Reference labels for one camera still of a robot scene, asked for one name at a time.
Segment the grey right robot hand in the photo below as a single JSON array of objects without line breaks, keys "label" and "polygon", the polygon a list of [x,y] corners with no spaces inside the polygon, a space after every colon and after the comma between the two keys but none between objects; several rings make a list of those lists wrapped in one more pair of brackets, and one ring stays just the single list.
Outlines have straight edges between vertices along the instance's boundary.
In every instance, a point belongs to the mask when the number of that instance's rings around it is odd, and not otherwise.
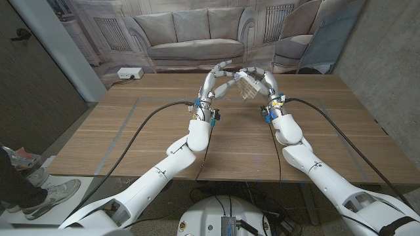
[{"label": "grey right robot hand", "polygon": [[271,121],[284,115],[284,96],[278,89],[277,80],[270,71],[261,68],[242,68],[236,74],[239,81],[236,85],[241,90],[244,100],[252,100],[257,94],[261,94],[268,103],[267,116]]}]

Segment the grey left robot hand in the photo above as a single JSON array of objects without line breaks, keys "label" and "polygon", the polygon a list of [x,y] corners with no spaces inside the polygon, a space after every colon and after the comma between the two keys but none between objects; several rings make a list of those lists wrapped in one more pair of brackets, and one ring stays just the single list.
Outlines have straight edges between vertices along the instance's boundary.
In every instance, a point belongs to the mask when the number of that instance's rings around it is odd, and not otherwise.
[{"label": "grey left robot hand", "polygon": [[[204,82],[199,89],[198,97],[194,100],[194,108],[192,109],[199,120],[210,123],[212,118],[210,105],[212,101],[223,98],[227,94],[229,88],[239,81],[239,77],[235,73],[224,71],[224,68],[231,63],[232,60],[219,62],[206,75]],[[231,80],[214,89],[218,77],[231,77]]]}]

